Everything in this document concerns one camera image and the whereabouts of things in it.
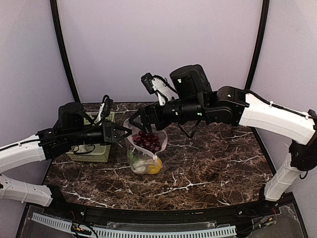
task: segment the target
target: white wall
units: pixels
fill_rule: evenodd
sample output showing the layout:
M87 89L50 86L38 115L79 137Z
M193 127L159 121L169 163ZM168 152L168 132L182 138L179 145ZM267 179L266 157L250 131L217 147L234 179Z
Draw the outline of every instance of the white wall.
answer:
M268 100L307 112L317 111L317 2L271 1L264 42L252 90ZM266 131L260 135L277 168L291 140ZM317 237L317 169L291 189L309 237Z
M140 82L203 66L214 90L244 87L261 0L59 1L70 64L84 102L154 101Z
M72 101L48 0L0 1L0 146L52 127L60 105ZM41 183L48 163L4 174ZM0 238L15 237L24 204L0 200Z

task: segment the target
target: white perforated rail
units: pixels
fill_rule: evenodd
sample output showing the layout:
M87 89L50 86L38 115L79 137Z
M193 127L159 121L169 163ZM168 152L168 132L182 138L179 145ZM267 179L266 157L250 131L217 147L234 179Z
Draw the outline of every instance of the white perforated rail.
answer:
M56 218L48 217L42 214L33 213L32 221L41 223L51 228L60 231L72 233L70 230L71 222L67 220L59 220ZM191 232L127 232L116 231L104 228L94 227L95 232L99 238L225 238L236 235L236 227L223 227L201 231ZM81 235L83 237L96 237L94 234L91 236Z

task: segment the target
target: black pole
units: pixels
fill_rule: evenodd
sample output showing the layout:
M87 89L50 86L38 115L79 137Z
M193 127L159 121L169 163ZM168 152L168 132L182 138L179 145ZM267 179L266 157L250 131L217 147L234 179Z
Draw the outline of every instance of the black pole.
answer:
M61 59L63 61L68 84L69 84L71 93L73 95L74 101L80 103L79 95L78 95L78 92L76 89L75 81L74 81L73 75L71 73L71 69L70 69L70 65L69 65L69 61L68 61L68 57L67 57L64 38L63 38L62 31L61 31L61 25L60 25L58 7L57 7L56 0L51 0L51 10L52 10L52 17L53 17L54 28L55 28L58 47L59 47L59 52L60 52Z
M251 88L253 77L254 77L254 74L256 72L256 68L257 68L257 64L258 64L258 60L259 60L259 56L260 56L260 51L261 51L261 46L262 46L262 42L263 42L263 38L264 38L264 32L265 32L265 26L266 26L267 14L268 14L268 5L269 5L269 0L263 0L256 46L254 48L247 82L246 82L246 85L244 87L245 89Z

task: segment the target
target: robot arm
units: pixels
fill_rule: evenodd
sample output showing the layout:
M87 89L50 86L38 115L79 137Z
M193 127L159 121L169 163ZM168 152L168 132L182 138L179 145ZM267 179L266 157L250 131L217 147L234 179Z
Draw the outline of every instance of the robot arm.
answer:
M80 103L68 103L58 110L58 121L53 128L39 131L27 139L0 148L0 173L35 161L53 159L82 144L110 145L129 136L130 129L105 120L112 100L103 99L98 123L83 110ZM84 125L84 118L91 124ZM116 136L115 131L125 134ZM13 199L49 206L60 191L53 186L33 185L0 174L0 199Z
M212 91L200 65L179 68L170 78L179 99L140 108L130 118L132 125L151 132L152 124L162 130L173 122L181 126L187 121L204 120L206 124L261 128L291 138L286 161L265 185L264 199L268 202L276 202L300 174L317 166L317 116L313 110L295 111L268 102L250 90L229 86Z

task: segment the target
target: yellow fruit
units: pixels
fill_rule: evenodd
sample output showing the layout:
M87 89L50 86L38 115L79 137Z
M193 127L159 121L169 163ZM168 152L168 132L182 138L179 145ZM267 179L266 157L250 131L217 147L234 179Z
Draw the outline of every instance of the yellow fruit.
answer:
M156 165L149 165L147 173L150 175L155 175L158 172L160 172L161 168L162 168L162 160L160 160L160 158L158 157L157 164Z

